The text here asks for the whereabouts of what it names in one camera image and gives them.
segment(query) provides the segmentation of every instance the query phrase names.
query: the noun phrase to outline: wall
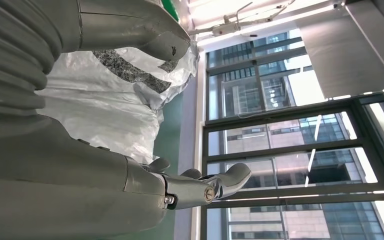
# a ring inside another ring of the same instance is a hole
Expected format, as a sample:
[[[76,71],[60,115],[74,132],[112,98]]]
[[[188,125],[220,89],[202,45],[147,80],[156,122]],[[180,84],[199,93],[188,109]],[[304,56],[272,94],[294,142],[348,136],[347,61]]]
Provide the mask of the wall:
[[[384,64],[345,9],[300,19],[297,25],[325,98],[384,89]]]
[[[384,16],[370,0],[350,4],[347,10],[384,65]]]

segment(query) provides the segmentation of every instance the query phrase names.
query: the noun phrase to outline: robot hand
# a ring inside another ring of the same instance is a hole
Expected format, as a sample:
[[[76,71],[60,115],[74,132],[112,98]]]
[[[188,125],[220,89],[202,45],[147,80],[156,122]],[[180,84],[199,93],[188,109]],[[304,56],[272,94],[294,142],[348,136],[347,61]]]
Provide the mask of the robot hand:
[[[20,9],[26,3],[0,4]],[[60,33],[62,52],[135,47],[157,59],[176,61],[190,46],[185,30],[152,1],[34,0],[30,4],[40,9]]]
[[[237,163],[226,173],[202,176],[199,170],[191,168],[180,176],[164,174],[170,163],[163,158],[142,167],[163,177],[165,182],[165,204],[167,209],[178,210],[207,205],[239,191],[251,176],[251,170],[243,163]]]

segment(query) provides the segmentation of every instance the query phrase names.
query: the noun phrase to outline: gray wall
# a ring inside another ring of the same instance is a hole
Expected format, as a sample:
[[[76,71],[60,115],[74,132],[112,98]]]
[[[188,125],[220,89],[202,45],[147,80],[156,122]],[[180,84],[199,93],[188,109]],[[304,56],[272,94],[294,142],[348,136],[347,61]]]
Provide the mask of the gray wall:
[[[197,78],[191,77],[183,92],[178,173],[194,168],[195,127],[197,119]],[[175,211],[174,240],[191,238],[192,209]]]
[[[384,16],[370,0],[350,4],[350,16],[384,64]]]
[[[344,8],[297,25],[325,98],[384,89],[384,65]]]

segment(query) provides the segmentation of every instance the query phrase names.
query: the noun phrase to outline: building window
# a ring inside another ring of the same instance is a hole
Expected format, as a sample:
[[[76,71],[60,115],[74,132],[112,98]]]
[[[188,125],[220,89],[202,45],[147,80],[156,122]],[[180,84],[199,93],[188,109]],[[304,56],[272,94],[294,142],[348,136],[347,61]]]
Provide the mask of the building window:
[[[296,133],[296,132],[301,132],[301,129],[299,126],[276,129],[276,130],[272,130],[270,133],[271,135],[277,135],[277,134],[289,134],[289,133]]]
[[[308,179],[309,184],[333,183],[349,181],[350,176],[348,175],[345,164],[329,166],[324,165],[313,167],[308,173]]]
[[[235,140],[240,140],[240,139],[242,139],[242,135],[227,136],[228,141],[235,141]]]
[[[251,176],[243,186],[244,189],[261,188],[261,181],[259,176]]]
[[[225,47],[220,50],[209,52],[208,73],[210,92],[208,105],[208,119],[222,119],[247,113],[271,111],[295,106],[293,89],[289,83],[290,68],[302,71],[303,67],[310,67],[307,63],[303,66],[290,64],[289,59],[297,58],[302,54],[290,53],[286,50],[290,45],[279,46],[284,40],[289,39],[290,32],[279,33],[273,36],[263,37],[252,42]],[[273,48],[265,47],[274,44]],[[276,54],[274,61],[257,65],[258,61],[252,58]],[[243,64],[251,64],[251,67],[241,68]],[[226,72],[218,73],[217,67],[229,65]],[[265,80],[261,76],[284,73],[284,76]]]
[[[249,208],[251,213],[270,213],[270,212],[279,212],[279,206],[255,206]]]
[[[242,130],[242,134],[245,135],[245,134],[264,133],[265,131],[266,131],[265,127],[258,127],[258,128]]]
[[[231,233],[231,239],[284,239],[285,234],[282,231],[246,231]]]

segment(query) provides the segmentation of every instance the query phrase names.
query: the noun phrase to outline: green object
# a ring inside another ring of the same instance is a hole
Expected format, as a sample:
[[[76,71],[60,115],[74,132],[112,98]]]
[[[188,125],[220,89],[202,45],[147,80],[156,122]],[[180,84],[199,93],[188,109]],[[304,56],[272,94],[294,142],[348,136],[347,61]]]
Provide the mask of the green object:
[[[179,15],[176,11],[175,5],[172,0],[162,0],[162,5],[164,9],[174,18],[176,21],[179,21]]]

